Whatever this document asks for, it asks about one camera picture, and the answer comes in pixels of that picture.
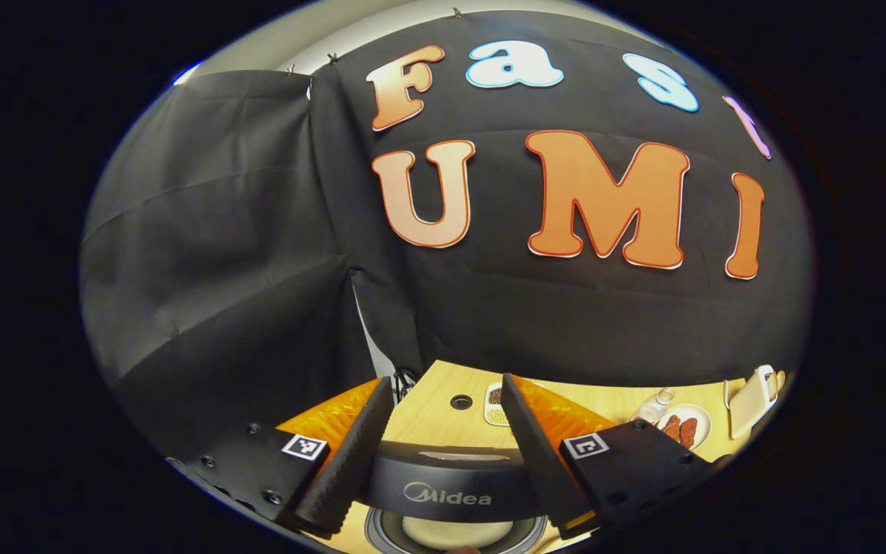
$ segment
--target plastic bottle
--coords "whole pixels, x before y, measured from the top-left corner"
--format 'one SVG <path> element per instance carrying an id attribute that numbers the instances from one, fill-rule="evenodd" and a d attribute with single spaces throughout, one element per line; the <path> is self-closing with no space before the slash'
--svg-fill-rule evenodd
<path id="1" fill-rule="evenodd" d="M 652 425 L 657 424 L 658 420 L 665 415 L 665 411 L 668 410 L 668 404 L 672 404 L 672 399 L 674 398 L 675 391 L 671 387 L 665 387 L 657 394 L 649 396 L 645 403 L 638 408 L 638 411 L 631 416 L 629 421 L 641 418 Z"/>

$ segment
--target orange letter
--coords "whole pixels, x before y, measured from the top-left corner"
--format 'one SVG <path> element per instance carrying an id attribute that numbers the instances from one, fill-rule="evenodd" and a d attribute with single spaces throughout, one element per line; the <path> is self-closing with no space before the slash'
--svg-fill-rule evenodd
<path id="1" fill-rule="evenodd" d="M 741 200 L 741 224 L 738 227 L 738 245 L 727 259 L 727 274 L 738 279 L 753 279 L 757 276 L 757 245 L 761 237 L 764 189 L 743 173 L 734 173 L 731 181 Z"/>
<path id="2" fill-rule="evenodd" d="M 587 226 L 598 256 L 608 257 L 631 220 L 638 224 L 625 245 L 625 259 L 635 265 L 675 269 L 682 264 L 679 225 L 682 176 L 689 158 L 677 148 L 647 142 L 638 147 L 620 182 L 616 182 L 586 136 L 573 131 L 538 131 L 525 139 L 542 158 L 545 204 L 542 228 L 528 239 L 537 255 L 573 257 L 583 241 L 573 234 L 573 214 Z"/>
<path id="3" fill-rule="evenodd" d="M 429 85 L 433 84 L 433 73 L 429 71 L 429 66 L 422 62 L 441 59 L 443 59 L 443 48 L 433 45 L 423 46 L 368 73 L 365 81 L 375 85 L 375 104 L 378 105 L 378 115 L 372 120 L 371 128 L 375 131 L 384 131 L 422 112 L 421 99 L 409 98 L 408 88 L 414 87 L 419 92 L 428 91 Z M 408 65 L 412 67 L 408 73 L 404 73 L 405 66 Z"/>
<path id="4" fill-rule="evenodd" d="M 411 152 L 390 152 L 371 162 L 382 183 L 388 224 L 405 241 L 417 246 L 443 249 L 456 245 L 471 224 L 471 199 L 467 193 L 467 161 L 474 157 L 474 143 L 449 140 L 426 149 L 426 158 L 436 164 L 443 195 L 443 217 L 436 223 L 422 221 L 412 205 L 408 170 L 415 164 Z"/>

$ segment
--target midea logo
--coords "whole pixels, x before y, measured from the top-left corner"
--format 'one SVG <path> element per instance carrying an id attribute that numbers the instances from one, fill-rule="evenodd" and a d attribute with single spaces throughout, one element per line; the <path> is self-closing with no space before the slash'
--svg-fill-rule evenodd
<path id="1" fill-rule="evenodd" d="M 405 498 L 408 498 L 408 500 L 411 500 L 412 502 L 440 502 L 440 504 L 467 505 L 479 504 L 482 506 L 487 506 L 491 502 L 491 497 L 488 495 L 478 497 L 474 495 L 465 495 L 461 492 L 450 493 L 447 495 L 446 491 L 437 491 L 422 481 L 414 481 L 405 485 L 405 488 L 401 489 L 401 494 L 404 494 Z"/>

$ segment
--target screw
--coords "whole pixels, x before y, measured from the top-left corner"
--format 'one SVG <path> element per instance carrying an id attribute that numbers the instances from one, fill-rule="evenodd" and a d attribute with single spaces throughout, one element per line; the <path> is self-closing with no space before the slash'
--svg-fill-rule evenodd
<path id="1" fill-rule="evenodd" d="M 282 497 L 276 491 L 266 489 L 261 491 L 261 497 L 264 498 L 266 502 L 270 502 L 270 504 L 275 504 L 276 506 L 282 504 Z"/>

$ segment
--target plate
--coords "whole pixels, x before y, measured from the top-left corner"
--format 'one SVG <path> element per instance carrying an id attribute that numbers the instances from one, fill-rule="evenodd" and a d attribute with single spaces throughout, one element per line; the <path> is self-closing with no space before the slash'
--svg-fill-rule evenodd
<path id="1" fill-rule="evenodd" d="M 501 403 L 491 403 L 491 393 L 495 390 L 501 390 L 501 382 L 492 383 L 485 392 L 485 421 L 498 427 L 510 427 L 508 425 L 508 417 L 504 413 Z"/>
<path id="2" fill-rule="evenodd" d="M 707 414 L 706 410 L 696 406 L 696 404 L 679 404 L 678 406 L 668 408 L 668 412 L 658 420 L 658 424 L 655 427 L 658 427 L 660 430 L 664 429 L 665 424 L 668 423 L 668 418 L 672 416 L 678 416 L 679 421 L 683 422 L 692 417 L 696 418 L 696 436 L 693 437 L 693 444 L 690 450 L 698 449 L 703 444 L 703 441 L 706 441 L 706 438 L 709 437 L 711 427 L 710 414 Z"/>

